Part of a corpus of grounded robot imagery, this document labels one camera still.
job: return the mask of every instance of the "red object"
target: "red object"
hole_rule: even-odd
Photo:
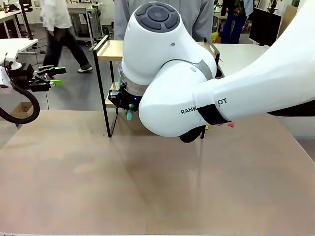
[[[228,126],[230,126],[230,127],[234,128],[235,123],[234,123],[234,122],[231,122],[230,124],[228,124]]]

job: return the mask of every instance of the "blue pants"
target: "blue pants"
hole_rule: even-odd
[[[231,33],[233,21],[235,21],[235,24]],[[238,44],[245,22],[246,16],[234,16],[233,12],[229,12],[223,28],[221,43]]]

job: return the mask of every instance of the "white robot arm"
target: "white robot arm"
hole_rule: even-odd
[[[152,132],[178,137],[233,119],[314,100],[315,2],[308,1],[286,31],[253,64],[214,79],[216,63],[186,31],[171,6],[152,2],[130,18],[121,88],[110,91],[118,107],[139,110]],[[296,35],[303,33],[303,42]]]

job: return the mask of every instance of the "sleeve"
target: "sleeve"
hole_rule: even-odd
[[[192,37],[196,42],[203,42],[210,37],[213,24],[213,1],[202,0],[199,16],[192,27]]]
[[[123,40],[130,19],[129,0],[115,0],[114,39]]]
[[[47,30],[54,31],[55,27],[55,14],[56,14],[56,0],[44,0],[43,1],[43,21]]]

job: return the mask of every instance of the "yellow object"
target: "yellow object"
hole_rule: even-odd
[[[216,40],[218,39],[219,33],[218,32],[214,32],[211,34],[211,42],[215,43]]]

